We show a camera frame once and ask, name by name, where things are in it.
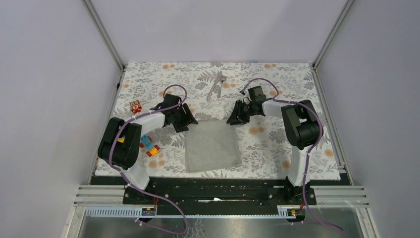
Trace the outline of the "grey cloth napkin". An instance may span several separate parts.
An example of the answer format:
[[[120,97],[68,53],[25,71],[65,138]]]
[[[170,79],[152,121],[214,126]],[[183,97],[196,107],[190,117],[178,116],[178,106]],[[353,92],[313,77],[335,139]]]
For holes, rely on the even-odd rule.
[[[202,121],[185,132],[188,173],[229,169],[242,164],[235,127],[222,120]]]

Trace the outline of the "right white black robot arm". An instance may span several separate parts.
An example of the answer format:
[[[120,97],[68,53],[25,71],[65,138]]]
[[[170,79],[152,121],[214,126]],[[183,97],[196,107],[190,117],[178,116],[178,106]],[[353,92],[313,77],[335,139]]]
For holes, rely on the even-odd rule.
[[[307,205],[310,197],[310,152],[323,136],[323,126],[311,101],[293,102],[267,98],[260,86],[250,88],[248,94],[248,97],[235,102],[227,123],[247,124],[256,115],[283,120],[286,138],[292,146],[292,158],[280,195],[290,204]]]

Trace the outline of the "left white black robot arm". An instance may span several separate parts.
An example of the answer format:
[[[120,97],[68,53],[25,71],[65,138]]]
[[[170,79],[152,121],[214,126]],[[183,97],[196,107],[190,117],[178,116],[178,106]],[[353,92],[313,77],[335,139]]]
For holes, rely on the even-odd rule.
[[[141,138],[149,132],[172,125],[177,133],[188,131],[198,124],[188,105],[179,96],[166,94],[163,101],[149,112],[129,120],[111,118],[100,141],[97,155],[117,170],[127,184],[136,188],[135,198],[143,204],[152,201],[154,191],[145,170],[138,165]]]

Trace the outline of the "floral patterned tablecloth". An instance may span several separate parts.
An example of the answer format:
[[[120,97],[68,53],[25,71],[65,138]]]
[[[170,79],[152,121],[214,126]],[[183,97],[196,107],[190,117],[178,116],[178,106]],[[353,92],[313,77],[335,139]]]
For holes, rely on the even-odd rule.
[[[206,97],[218,72],[223,76],[211,100]],[[241,98],[243,87],[261,86],[268,98],[287,101],[308,99],[323,126],[315,82],[308,63],[234,63],[234,62],[131,62],[128,64],[113,115],[130,119],[130,102],[139,100],[147,111],[163,100],[164,92],[186,97],[187,104],[199,122],[225,121],[234,103]],[[254,116],[246,125],[235,127],[242,164],[229,169],[188,173],[185,164],[185,136],[172,126],[154,130],[152,140],[159,154],[139,154],[139,164],[152,177],[281,179],[291,167],[292,147],[286,139],[283,121],[273,117]]]

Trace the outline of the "blue orange toy car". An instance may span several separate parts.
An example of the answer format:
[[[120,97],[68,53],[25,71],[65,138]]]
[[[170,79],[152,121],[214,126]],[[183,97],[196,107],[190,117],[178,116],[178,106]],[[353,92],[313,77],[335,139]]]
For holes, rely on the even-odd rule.
[[[139,146],[145,150],[149,157],[157,155],[160,150],[160,147],[156,144],[153,144],[152,139],[147,135],[141,136]]]

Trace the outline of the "red owl toy block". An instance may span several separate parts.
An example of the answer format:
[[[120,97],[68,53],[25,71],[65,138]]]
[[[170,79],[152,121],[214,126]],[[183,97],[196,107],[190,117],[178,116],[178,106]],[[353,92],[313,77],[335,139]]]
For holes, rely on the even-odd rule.
[[[135,100],[133,102],[130,102],[130,111],[134,115],[137,114],[137,113],[140,113],[142,111],[142,106],[141,106],[139,100]]]

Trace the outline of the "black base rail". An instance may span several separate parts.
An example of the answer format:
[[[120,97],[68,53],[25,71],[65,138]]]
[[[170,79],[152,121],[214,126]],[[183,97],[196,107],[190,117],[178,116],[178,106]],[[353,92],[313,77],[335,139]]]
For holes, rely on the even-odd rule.
[[[127,186],[124,205],[150,205],[158,215],[275,215],[278,206],[315,205],[310,186],[286,179],[151,178],[145,192]]]

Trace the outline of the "right aluminium frame post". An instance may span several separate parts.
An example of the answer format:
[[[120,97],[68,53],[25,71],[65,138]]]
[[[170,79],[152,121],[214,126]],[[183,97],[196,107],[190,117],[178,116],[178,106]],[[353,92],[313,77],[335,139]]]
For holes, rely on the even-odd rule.
[[[350,12],[354,2],[355,2],[355,0],[346,0],[342,10],[340,11],[340,13],[339,13],[339,15],[338,15],[338,17],[335,21],[335,23],[333,24],[330,32],[328,33],[328,36],[327,36],[325,42],[323,43],[317,57],[315,58],[314,62],[312,63],[312,67],[314,68],[314,70],[316,70],[319,67],[319,65],[321,64],[322,59],[326,55],[326,53],[328,51],[328,48],[332,44],[332,41],[334,40],[335,35],[339,31],[339,29],[340,29],[341,25],[343,24],[344,20],[346,19],[346,16]]]

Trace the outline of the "aluminium frame post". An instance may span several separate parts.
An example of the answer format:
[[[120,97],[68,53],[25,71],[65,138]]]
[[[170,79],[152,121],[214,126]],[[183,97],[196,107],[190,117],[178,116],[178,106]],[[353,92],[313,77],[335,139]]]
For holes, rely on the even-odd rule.
[[[98,30],[105,46],[107,47],[109,53],[111,54],[114,62],[118,66],[120,70],[125,69],[125,63],[122,60],[117,48],[115,47],[114,43],[112,42],[112,39],[110,35],[108,34],[104,24],[101,21],[101,18],[99,14],[97,13],[95,6],[91,0],[81,0],[81,2],[84,4],[87,13],[89,14],[90,18],[93,21],[93,24],[95,25],[96,29]]]
[[[335,23],[333,24],[330,32],[328,33],[328,36],[327,36],[325,42],[323,43],[317,57],[315,58],[314,62],[312,63],[312,67],[314,68],[314,70],[316,70],[319,67],[319,65],[321,64],[322,59],[326,55],[326,53],[328,51],[328,48],[332,44],[332,41],[334,40],[335,35],[339,31],[339,29],[340,29],[341,25],[343,24],[344,20],[346,19],[346,16],[350,12],[354,2],[355,2],[355,0],[346,0],[342,10],[340,11],[340,13],[339,13],[339,15],[338,15],[338,17],[335,21]]]

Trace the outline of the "left aluminium frame post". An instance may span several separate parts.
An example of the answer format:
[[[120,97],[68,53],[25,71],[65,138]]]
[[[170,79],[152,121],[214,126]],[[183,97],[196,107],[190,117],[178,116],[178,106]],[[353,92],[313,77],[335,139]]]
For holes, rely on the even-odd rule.
[[[118,66],[120,70],[125,69],[125,63],[122,60],[117,48],[115,47],[114,43],[112,42],[112,39],[110,35],[108,34],[104,24],[101,21],[101,18],[99,14],[97,13],[95,6],[91,0],[81,0],[81,2],[84,4],[87,13],[89,14],[90,18],[93,21],[93,24],[95,25],[96,29],[98,30],[105,46],[107,47],[109,53],[111,54],[114,62]]]

